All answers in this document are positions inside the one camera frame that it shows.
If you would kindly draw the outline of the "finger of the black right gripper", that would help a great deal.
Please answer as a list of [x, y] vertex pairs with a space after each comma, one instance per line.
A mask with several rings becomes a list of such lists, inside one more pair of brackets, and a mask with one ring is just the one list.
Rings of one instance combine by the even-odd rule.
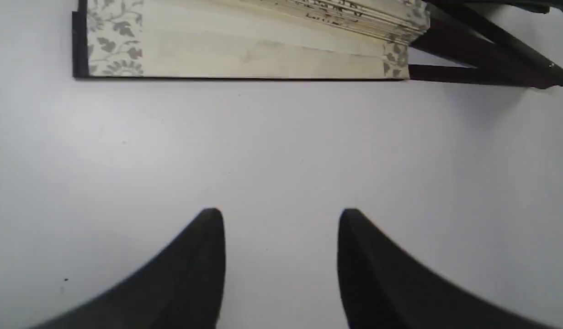
[[548, 13], [551, 8], [557, 8], [563, 13], [563, 0], [429, 0], [434, 4], [500, 4], [511, 5], [534, 13]]

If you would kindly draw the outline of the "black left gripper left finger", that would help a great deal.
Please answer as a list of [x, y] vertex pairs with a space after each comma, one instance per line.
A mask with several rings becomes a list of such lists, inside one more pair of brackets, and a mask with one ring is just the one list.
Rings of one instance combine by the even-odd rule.
[[141, 269], [37, 329], [215, 329], [223, 303], [223, 215], [206, 208]]

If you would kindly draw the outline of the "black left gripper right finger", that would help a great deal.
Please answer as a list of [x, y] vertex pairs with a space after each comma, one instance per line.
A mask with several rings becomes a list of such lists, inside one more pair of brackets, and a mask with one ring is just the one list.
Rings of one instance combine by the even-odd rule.
[[547, 329], [415, 260], [358, 209], [340, 216], [340, 298], [350, 329]]

